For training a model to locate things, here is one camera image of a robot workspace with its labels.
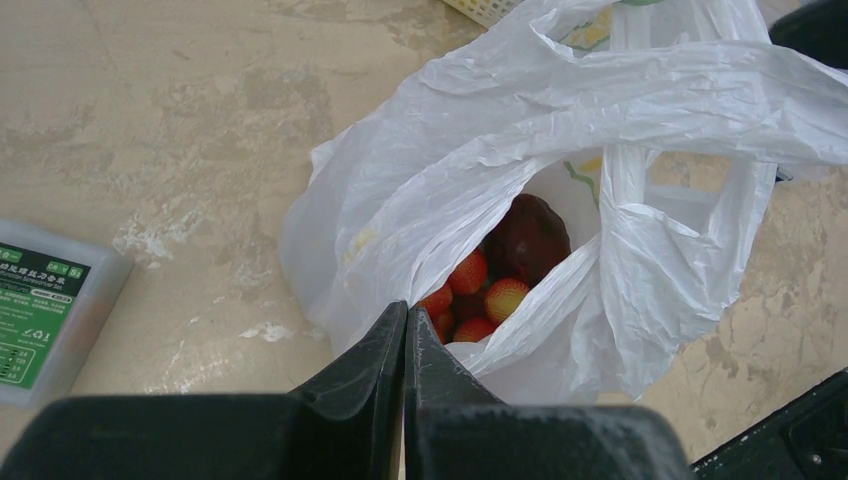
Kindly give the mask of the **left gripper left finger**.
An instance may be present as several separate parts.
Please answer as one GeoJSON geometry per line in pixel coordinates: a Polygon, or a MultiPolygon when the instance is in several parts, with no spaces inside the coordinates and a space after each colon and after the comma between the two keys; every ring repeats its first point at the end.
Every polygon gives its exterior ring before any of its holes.
{"type": "Polygon", "coordinates": [[[389,479],[408,307],[287,393],[89,396],[44,408],[5,479],[389,479]]]}

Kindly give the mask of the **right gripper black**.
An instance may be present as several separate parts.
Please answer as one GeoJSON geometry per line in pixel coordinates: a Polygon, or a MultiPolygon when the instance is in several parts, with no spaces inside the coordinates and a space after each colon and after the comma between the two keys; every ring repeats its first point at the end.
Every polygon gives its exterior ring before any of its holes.
{"type": "Polygon", "coordinates": [[[698,479],[845,479],[842,369],[692,464],[698,479]]]}

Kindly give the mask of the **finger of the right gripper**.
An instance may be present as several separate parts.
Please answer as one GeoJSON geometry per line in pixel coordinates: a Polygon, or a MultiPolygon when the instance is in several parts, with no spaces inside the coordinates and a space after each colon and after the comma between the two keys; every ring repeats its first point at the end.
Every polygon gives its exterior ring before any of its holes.
{"type": "Polygon", "coordinates": [[[805,1],[769,29],[774,45],[847,69],[847,0],[805,1]]]}

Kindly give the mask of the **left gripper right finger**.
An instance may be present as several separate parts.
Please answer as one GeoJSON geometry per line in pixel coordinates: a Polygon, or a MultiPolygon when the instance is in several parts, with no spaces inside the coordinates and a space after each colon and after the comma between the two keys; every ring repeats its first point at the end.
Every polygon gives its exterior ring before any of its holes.
{"type": "Polygon", "coordinates": [[[487,390],[440,343],[427,313],[407,316],[410,479],[691,479],[669,423],[633,406],[517,406],[487,390]]]}

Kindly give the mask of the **red fake fruit bunch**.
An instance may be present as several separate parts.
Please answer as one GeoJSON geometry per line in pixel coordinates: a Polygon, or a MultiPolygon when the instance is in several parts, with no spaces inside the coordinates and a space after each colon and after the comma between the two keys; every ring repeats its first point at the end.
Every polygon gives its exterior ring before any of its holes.
{"type": "Polygon", "coordinates": [[[515,278],[491,280],[484,253],[475,249],[416,306],[427,312],[442,344],[476,343],[493,334],[529,291],[515,278]]]}

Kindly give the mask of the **white plastic bag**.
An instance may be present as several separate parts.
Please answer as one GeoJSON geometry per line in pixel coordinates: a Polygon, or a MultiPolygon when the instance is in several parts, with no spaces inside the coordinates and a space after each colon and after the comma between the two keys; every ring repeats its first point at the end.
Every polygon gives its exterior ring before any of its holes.
{"type": "Polygon", "coordinates": [[[342,353],[537,195],[571,255],[450,350],[512,403],[635,398],[738,298],[777,172],[846,161],[846,74],[753,1],[525,1],[312,151],[279,258],[342,353]]]}

